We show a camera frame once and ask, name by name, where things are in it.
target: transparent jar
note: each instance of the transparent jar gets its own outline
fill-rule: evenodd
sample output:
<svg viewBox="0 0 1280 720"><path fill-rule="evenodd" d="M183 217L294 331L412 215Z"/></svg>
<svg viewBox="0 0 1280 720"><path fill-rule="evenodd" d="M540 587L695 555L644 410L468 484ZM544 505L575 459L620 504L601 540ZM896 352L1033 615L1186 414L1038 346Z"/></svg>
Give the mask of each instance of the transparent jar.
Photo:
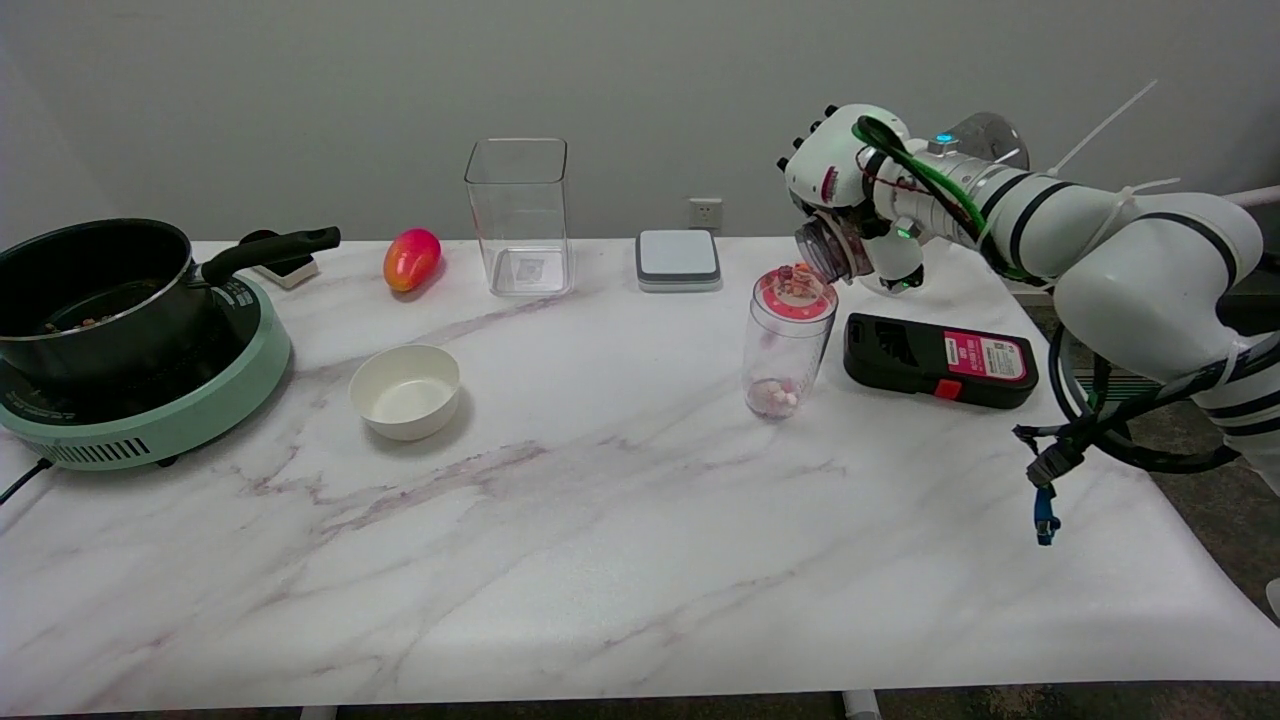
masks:
<svg viewBox="0 0 1280 720"><path fill-rule="evenodd" d="M799 410L836 323L836 291L804 264L760 275L751 291L742 392L756 415L781 420Z"/></svg>
<svg viewBox="0 0 1280 720"><path fill-rule="evenodd" d="M573 284L564 222L568 145L490 138L471 150L467 195L494 295L561 295Z"/></svg>

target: red mango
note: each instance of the red mango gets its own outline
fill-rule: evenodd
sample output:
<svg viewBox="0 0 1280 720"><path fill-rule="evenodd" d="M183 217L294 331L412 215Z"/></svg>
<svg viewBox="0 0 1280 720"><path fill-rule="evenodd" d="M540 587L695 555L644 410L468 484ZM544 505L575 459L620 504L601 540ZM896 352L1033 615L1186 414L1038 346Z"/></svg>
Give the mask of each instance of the red mango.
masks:
<svg viewBox="0 0 1280 720"><path fill-rule="evenodd" d="M430 231L413 228L392 241L383 260L383 279L397 292L408 292L431 277L440 264L440 241Z"/></svg>

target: cooking pot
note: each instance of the cooking pot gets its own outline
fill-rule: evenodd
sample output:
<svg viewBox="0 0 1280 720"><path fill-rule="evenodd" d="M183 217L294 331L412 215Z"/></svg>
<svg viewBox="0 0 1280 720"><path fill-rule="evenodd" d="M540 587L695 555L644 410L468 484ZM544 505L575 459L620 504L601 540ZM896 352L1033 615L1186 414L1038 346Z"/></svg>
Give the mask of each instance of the cooking pot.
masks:
<svg viewBox="0 0 1280 720"><path fill-rule="evenodd" d="M0 360L37 386L119 384L191 348L236 270L337 247L338 228L260 240L204 264L157 220L96 220L0 252Z"/></svg>

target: paper bowl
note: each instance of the paper bowl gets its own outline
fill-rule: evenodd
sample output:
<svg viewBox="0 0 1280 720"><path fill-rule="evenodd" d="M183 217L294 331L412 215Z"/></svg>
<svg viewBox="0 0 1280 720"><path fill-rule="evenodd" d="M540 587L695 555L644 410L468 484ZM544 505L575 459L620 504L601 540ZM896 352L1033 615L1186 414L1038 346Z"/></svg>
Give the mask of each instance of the paper bowl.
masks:
<svg viewBox="0 0 1280 720"><path fill-rule="evenodd" d="M458 409L458 361L430 345L402 345L365 361L351 378L351 404L378 434L422 439Z"/></svg>

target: electrical connector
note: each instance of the electrical connector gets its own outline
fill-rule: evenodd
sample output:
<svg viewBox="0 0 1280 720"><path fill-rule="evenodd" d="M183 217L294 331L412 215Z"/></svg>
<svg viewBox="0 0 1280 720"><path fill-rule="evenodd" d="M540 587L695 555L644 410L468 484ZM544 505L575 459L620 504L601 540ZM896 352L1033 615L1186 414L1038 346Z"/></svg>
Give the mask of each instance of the electrical connector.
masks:
<svg viewBox="0 0 1280 720"><path fill-rule="evenodd" d="M1084 462L1084 454L1065 441L1057 441L1036 456L1027 466L1027 479L1036 487L1044 487Z"/></svg>

